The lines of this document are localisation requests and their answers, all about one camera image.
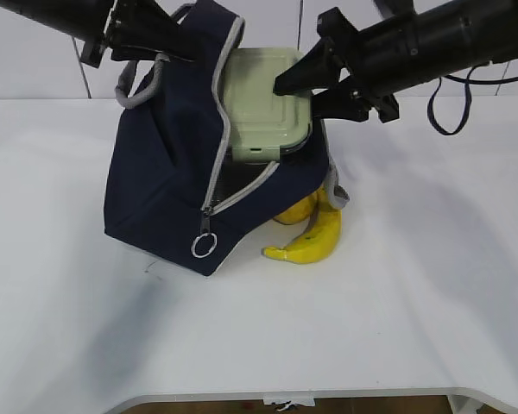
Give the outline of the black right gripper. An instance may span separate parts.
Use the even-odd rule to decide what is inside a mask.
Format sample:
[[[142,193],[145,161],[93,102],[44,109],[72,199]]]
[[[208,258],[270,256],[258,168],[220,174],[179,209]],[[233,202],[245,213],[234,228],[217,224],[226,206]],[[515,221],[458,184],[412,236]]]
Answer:
[[[365,122],[370,111],[375,110],[383,123],[397,120],[400,109],[395,96],[374,91],[373,84],[367,79],[366,54],[360,32],[339,8],[319,15],[317,32],[320,36],[317,44],[276,77],[274,94],[286,96],[326,89],[313,96],[315,119]]]

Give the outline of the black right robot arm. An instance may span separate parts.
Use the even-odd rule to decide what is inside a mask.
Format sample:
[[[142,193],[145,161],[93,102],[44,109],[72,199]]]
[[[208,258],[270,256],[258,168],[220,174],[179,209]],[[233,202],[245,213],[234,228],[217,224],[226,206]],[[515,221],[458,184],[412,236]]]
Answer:
[[[338,7],[319,14],[319,41],[275,79],[278,96],[313,93],[313,117],[399,118],[395,93],[488,63],[518,59],[518,1],[450,1],[417,13],[379,1],[383,19],[356,28]]]

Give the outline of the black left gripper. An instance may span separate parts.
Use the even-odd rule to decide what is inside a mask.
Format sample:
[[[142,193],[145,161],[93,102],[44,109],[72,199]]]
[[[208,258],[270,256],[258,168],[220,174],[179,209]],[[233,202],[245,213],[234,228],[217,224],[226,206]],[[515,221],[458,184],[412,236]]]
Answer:
[[[155,60],[160,53],[195,61],[198,41],[183,29],[156,1],[83,1],[82,49],[79,61],[100,67],[110,47],[114,61]],[[116,34],[111,37],[116,14]]]

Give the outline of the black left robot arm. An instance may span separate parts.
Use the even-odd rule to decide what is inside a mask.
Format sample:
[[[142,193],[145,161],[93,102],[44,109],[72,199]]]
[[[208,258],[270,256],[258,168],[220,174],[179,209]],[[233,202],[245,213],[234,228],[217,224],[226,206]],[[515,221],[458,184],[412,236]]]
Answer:
[[[196,37],[157,2],[146,0],[13,0],[0,7],[84,42],[80,62],[98,68],[106,49],[114,61],[153,61],[160,53],[195,61]]]

